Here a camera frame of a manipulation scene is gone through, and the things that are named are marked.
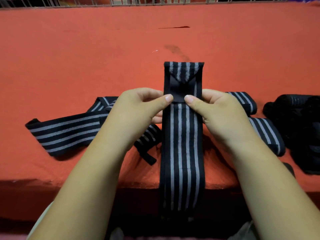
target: metal wire rack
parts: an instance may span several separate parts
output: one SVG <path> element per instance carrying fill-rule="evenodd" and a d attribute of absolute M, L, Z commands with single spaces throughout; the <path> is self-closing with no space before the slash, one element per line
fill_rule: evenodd
<path fill-rule="evenodd" d="M 235 2 L 283 2 L 287 0 L 0 0 L 0 8 L 68 8 L 92 6 L 162 6 Z"/>

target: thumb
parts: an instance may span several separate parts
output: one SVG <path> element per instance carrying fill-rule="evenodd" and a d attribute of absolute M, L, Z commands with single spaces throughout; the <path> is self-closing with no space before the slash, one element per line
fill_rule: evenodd
<path fill-rule="evenodd" d="M 152 101 L 145 102 L 151 118 L 153 118 L 161 110 L 164 110 L 169 104 L 171 104 L 173 100 L 174 97 L 171 94 L 166 94 Z"/>
<path fill-rule="evenodd" d="M 186 101 L 186 104 L 189 105 L 190 108 L 192 108 L 195 112 L 197 112 L 203 118 L 206 119 L 207 117 L 206 115 L 210 111 L 209 104 L 205 103 L 204 101 L 192 95 L 186 95 L 184 97 L 184 100 Z"/>

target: hand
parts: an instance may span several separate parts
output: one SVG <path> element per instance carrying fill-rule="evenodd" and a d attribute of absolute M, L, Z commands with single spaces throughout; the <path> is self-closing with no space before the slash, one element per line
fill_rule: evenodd
<path fill-rule="evenodd" d="M 204 101 L 192 96 L 186 103 L 203 117 L 210 133 L 227 147 L 258 139 L 238 100 L 225 92 L 203 89 Z"/>
<path fill-rule="evenodd" d="M 107 127 L 105 133 L 111 134 L 115 139 L 120 138 L 118 144 L 130 149 L 152 121 L 161 122 L 161 111 L 173 99 L 171 94 L 163 96 L 163 92 L 151 88 L 125 91 L 115 102 L 103 125 Z"/>

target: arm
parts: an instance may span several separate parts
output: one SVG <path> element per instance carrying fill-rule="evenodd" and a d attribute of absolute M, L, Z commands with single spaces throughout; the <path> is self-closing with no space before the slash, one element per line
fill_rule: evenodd
<path fill-rule="evenodd" d="M 204 89 L 203 102 L 186 96 L 209 131 L 231 153 L 240 185 L 262 239 L 320 239 L 320 212 L 252 128 L 230 94 Z"/>
<path fill-rule="evenodd" d="M 122 93 L 30 240 L 104 239 L 123 158 L 172 102 L 162 94 L 150 88 Z"/>

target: red surface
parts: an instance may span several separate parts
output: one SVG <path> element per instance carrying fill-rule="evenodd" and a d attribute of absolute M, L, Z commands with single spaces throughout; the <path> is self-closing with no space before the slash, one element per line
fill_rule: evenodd
<path fill-rule="evenodd" d="M 164 61 L 204 61 L 203 88 L 246 91 L 258 104 L 284 93 L 319 94 L 320 7 L 256 3 L 163 7 L 0 11 L 0 217 L 34 219 L 82 153 L 50 157 L 24 127 L 85 112 L 97 96 L 136 87 L 163 88 Z M 189 26 L 190 28 L 159 29 Z M 207 189 L 238 186 L 205 137 Z M 119 187 L 158 187 L 131 149 Z M 305 175 L 288 153 L 297 180 L 320 192 L 320 176 Z"/>

